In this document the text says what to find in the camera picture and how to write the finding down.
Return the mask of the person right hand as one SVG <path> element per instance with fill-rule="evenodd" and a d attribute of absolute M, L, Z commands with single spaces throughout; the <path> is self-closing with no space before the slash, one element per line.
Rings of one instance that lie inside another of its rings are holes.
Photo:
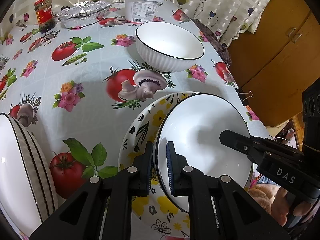
<path fill-rule="evenodd" d="M 273 184 L 256 184 L 248 190 L 248 194 L 267 212 L 269 213 L 281 226 L 287 222 L 287 215 L 289 214 L 290 204 L 287 201 L 287 190 Z M 312 204 L 308 202 L 300 203 L 294 210 L 293 215 L 305 216 L 311 211 Z M 319 203 L 309 213 L 302 222 L 307 222 L 313 218 L 319 208 Z"/>

